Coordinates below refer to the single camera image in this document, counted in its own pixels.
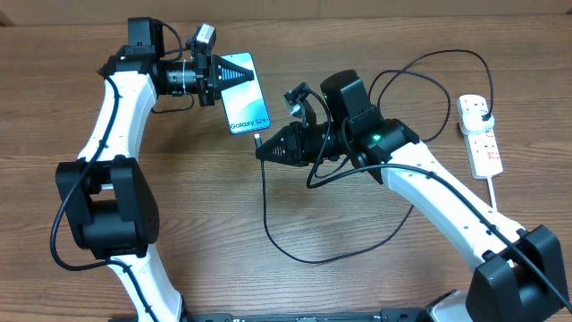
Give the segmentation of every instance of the robotic arm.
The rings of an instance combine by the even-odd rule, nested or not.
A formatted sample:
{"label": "robotic arm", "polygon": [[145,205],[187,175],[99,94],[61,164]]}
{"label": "robotic arm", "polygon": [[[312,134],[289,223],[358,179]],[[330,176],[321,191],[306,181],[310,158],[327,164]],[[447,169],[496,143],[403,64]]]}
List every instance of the robotic arm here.
{"label": "robotic arm", "polygon": [[[439,164],[405,124],[381,117],[355,71],[336,73],[320,88],[327,104],[324,109],[332,118],[329,135],[330,124],[316,124],[315,112],[307,102],[309,88],[302,83],[284,96],[291,114],[302,122],[291,123],[266,143],[257,144],[257,158],[305,166],[347,155],[354,167],[368,171],[380,184],[385,182],[419,208],[474,272],[468,292],[446,294],[412,319],[399,319],[398,314],[388,321],[544,321],[563,307],[557,295],[513,250],[516,246],[522,251],[568,300],[562,252],[558,239],[548,229],[539,226],[528,232],[493,211]],[[433,180],[436,175],[450,187]]]}
{"label": "robotic arm", "polygon": [[[169,282],[157,253],[159,212],[138,164],[149,113],[159,95],[196,94],[200,105],[208,106],[221,97],[222,90],[254,79],[251,70],[211,54],[216,32],[207,24],[185,44],[192,53],[190,61],[162,60],[163,26],[151,18],[129,19],[129,45],[110,56],[101,69],[113,84],[105,81],[104,102],[88,144],[77,161],[60,163],[55,173],[62,201],[71,197],[65,213],[73,239],[97,259],[122,263],[109,267],[122,281],[140,322],[190,320],[184,299]],[[105,148],[82,178],[110,123]],[[79,188],[73,189],[76,182]],[[90,197],[101,190],[113,190],[115,199]]]}

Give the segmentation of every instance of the white plug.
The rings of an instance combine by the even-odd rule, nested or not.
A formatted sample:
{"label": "white plug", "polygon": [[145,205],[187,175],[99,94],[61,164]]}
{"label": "white plug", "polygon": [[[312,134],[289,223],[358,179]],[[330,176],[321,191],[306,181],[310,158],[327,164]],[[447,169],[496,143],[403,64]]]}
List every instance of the white plug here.
{"label": "white plug", "polygon": [[493,176],[502,172],[501,155],[494,137],[494,116],[483,121],[488,113],[486,100],[477,95],[463,95],[457,100],[459,126],[465,138],[468,163],[475,179],[486,179],[491,195],[491,204],[496,211],[496,199],[492,188]]}
{"label": "white plug", "polygon": [[486,99],[478,95],[463,95],[457,100],[458,124],[463,134],[477,134],[478,132],[492,130],[494,116],[483,120],[483,116],[489,113]]}

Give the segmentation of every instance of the wall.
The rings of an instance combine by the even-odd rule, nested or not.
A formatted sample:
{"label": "wall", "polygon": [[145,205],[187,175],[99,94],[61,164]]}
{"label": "wall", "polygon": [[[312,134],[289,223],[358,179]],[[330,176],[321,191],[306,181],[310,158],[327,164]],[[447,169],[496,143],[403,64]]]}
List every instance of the wall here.
{"label": "wall", "polygon": [[0,0],[6,25],[565,13],[572,0]]}

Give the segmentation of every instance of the power strip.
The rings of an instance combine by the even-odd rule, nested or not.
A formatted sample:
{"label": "power strip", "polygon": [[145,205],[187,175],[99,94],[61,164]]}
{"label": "power strip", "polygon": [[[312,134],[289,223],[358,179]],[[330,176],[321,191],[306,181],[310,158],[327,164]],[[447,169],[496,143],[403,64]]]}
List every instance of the power strip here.
{"label": "power strip", "polygon": [[494,118],[483,121],[483,113],[488,112],[486,99],[478,95],[463,95],[457,100],[459,126],[465,138],[468,163],[475,179],[486,179],[489,185],[491,206],[496,212],[496,198],[492,187],[493,176],[502,172],[499,146],[492,127]]}

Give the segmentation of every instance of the wooden tabletop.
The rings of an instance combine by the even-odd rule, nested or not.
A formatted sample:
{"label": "wooden tabletop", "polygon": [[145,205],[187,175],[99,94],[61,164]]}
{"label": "wooden tabletop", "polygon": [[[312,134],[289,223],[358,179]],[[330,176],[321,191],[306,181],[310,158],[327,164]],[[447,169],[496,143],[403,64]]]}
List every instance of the wooden tabletop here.
{"label": "wooden tabletop", "polygon": [[[186,38],[198,23],[173,24]],[[494,179],[499,210],[559,237],[572,280],[572,19],[560,16],[217,22],[217,54],[249,51],[269,106],[269,138],[293,121],[282,94],[306,81],[318,89],[353,68],[369,86],[385,69],[440,49],[481,54],[492,70],[504,173]],[[166,47],[175,47],[165,33]],[[55,168],[72,161],[93,130],[103,98],[97,68],[127,42],[126,25],[0,28],[0,320],[106,321],[134,313],[108,268],[73,273],[51,259],[48,235],[60,200]],[[449,90],[450,123],[429,144],[442,164],[488,202],[472,179],[454,101],[489,97],[471,55],[427,58],[414,68]],[[188,98],[160,97],[157,109]],[[324,119],[315,105],[319,122]],[[383,112],[421,137],[433,135],[446,99],[433,84],[400,77]],[[424,306],[471,274],[418,211],[378,250],[311,266],[286,258],[262,225],[260,164],[252,135],[230,135],[220,103],[151,115],[140,166],[157,200],[157,242],[172,284],[196,313],[235,315],[376,311]],[[335,165],[321,168],[325,173]],[[306,259],[360,250],[384,239],[408,210],[397,194],[358,174],[306,189],[309,168],[267,164],[270,230]],[[63,221],[58,249],[73,264],[93,261]],[[569,320],[563,312],[554,321]]]}

